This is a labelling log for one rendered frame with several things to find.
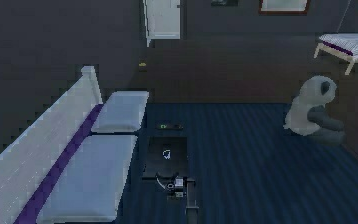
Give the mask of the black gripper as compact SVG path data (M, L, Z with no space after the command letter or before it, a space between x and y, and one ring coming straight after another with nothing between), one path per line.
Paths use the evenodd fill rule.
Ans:
M167 190L167 198L170 200L182 199L184 197L184 184L176 182L168 183L169 178L163 177L160 173L156 173L155 177L142 177L142 180L157 181L164 190Z

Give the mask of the black laptop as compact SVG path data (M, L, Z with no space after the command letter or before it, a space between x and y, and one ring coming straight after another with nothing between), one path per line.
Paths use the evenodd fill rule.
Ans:
M151 137L147 149L142 177L163 177L178 173L188 176L188 155L186 137Z

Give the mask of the black remote control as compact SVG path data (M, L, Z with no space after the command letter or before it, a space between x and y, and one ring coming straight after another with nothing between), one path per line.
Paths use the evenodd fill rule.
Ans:
M183 126L180 124L158 124L156 128L159 130L182 130Z

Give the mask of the pale blue pillow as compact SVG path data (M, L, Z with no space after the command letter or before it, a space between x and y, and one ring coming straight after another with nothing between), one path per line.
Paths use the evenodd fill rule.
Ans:
M85 138L61 173L36 224L114 221L136 142L134 135Z
M148 91L116 91L103 105L91 131L96 133L136 132L144 118Z

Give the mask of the white bed with blue blanket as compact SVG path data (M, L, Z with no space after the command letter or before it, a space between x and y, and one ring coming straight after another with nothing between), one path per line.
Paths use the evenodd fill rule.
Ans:
M85 138L134 135L127 181L112 222L186 224L186 200L143 181L151 137L186 137L199 224L358 224L358 161L283 128L282 104L152 103L136 132L91 128L107 101L93 67L0 154L0 224L36 224ZM180 124L182 130L159 130Z

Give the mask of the white room door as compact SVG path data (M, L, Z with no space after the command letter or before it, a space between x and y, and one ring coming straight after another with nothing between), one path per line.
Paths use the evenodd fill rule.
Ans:
M152 40L181 38L181 0L143 0L147 46Z

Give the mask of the white and grey teddy bear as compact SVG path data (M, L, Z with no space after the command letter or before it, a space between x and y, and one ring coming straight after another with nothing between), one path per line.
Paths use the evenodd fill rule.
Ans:
M326 111L336 90L336 83L329 77L316 75L306 80L292 100L283 128L320 144L342 144L346 137L344 123L330 117Z

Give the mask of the dark framed picture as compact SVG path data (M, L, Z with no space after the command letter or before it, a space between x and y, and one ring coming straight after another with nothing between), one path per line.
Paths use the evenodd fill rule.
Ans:
M215 7L236 7L238 3L239 0L211 0L211 6Z

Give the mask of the brown framed picture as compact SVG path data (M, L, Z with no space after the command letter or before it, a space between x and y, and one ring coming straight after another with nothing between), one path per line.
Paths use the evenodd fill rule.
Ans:
M310 0L259 0L259 13L265 15L306 14Z

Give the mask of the white bench with striped cushion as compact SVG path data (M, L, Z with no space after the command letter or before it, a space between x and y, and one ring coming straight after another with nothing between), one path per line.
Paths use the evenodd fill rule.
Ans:
M355 64L358 64L358 33L323 34L319 37L314 58L324 51L348 62L345 75L349 76Z

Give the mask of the thin grey lamp pole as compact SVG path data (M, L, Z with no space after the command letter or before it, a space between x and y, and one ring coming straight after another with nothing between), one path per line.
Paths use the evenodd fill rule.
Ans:
M337 29L336 29L336 33L339 33L340 30L341 30L343 21L344 21L344 19L345 19L345 17L346 17L346 14L347 14L347 12L348 12L348 9L349 9L349 7L350 7L351 2L352 2L352 0L347 0L347 5L346 5L345 10L343 11L343 14L342 14L342 16L341 16L341 19L340 19L339 23L338 23L338 27L337 27Z

